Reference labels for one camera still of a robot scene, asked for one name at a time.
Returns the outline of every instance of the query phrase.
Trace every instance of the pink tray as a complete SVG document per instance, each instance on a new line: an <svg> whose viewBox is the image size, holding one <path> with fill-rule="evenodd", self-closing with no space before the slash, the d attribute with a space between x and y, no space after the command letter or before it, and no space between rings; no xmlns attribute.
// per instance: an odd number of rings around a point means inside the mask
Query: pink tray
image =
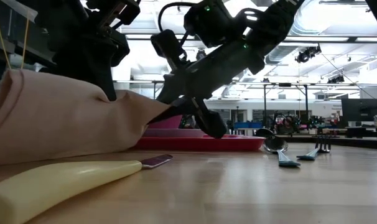
<svg viewBox="0 0 377 224"><path fill-rule="evenodd" d="M204 132L199 129L147 129L143 137L154 138L202 138Z"/></svg>
<svg viewBox="0 0 377 224"><path fill-rule="evenodd" d="M265 138L225 135L221 139L143 137L134 146L142 150L260 152Z"/></svg>
<svg viewBox="0 0 377 224"><path fill-rule="evenodd" d="M177 129L179 128L182 115L174 116L163 121L155 122L149 125L151 129Z"/></svg>

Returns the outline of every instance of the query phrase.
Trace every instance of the computer monitor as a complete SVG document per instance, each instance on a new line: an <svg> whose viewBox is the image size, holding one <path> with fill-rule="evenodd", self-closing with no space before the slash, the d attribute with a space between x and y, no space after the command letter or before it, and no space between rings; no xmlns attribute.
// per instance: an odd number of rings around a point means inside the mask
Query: computer monitor
<svg viewBox="0 0 377 224"><path fill-rule="evenodd" d="M345 121L374 121L377 99L341 99Z"/></svg>

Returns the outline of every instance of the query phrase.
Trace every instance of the yellow plastic object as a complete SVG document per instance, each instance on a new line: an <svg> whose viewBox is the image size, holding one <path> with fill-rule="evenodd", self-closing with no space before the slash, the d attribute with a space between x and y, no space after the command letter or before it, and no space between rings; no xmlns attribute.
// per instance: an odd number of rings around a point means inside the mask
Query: yellow plastic object
<svg viewBox="0 0 377 224"><path fill-rule="evenodd" d="M141 170L139 161L65 162L0 182L0 224L19 224L84 191Z"/></svg>

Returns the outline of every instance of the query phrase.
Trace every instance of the pole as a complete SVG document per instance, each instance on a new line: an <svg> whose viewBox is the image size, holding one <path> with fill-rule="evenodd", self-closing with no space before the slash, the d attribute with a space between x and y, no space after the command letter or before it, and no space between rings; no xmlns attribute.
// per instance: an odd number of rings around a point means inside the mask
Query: pole
<svg viewBox="0 0 377 224"><path fill-rule="evenodd" d="M236 107L236 117L235 117L235 120L236 122L241 122L239 119L238 119L238 108L240 108L239 106Z"/></svg>
<svg viewBox="0 0 377 224"><path fill-rule="evenodd" d="M156 86L157 86L157 83L156 82L154 82L154 99L156 99Z"/></svg>
<svg viewBox="0 0 377 224"><path fill-rule="evenodd" d="M263 100L264 100L264 111L263 111L263 126L266 128L266 122L268 120L267 114L266 114L266 84L263 86Z"/></svg>
<svg viewBox="0 0 377 224"><path fill-rule="evenodd" d="M307 97L307 85L305 86L305 104L306 104L306 121L309 122L309 101Z"/></svg>

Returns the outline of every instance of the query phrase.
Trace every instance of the red tray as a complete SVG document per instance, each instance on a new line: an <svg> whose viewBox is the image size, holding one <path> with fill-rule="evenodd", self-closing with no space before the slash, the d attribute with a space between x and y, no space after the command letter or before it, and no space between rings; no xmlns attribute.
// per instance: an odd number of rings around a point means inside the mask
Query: red tray
<svg viewBox="0 0 377 224"><path fill-rule="evenodd" d="M152 138L143 137L134 146L143 150L175 151L260 151L264 138L225 135L221 139L202 138Z"/></svg>

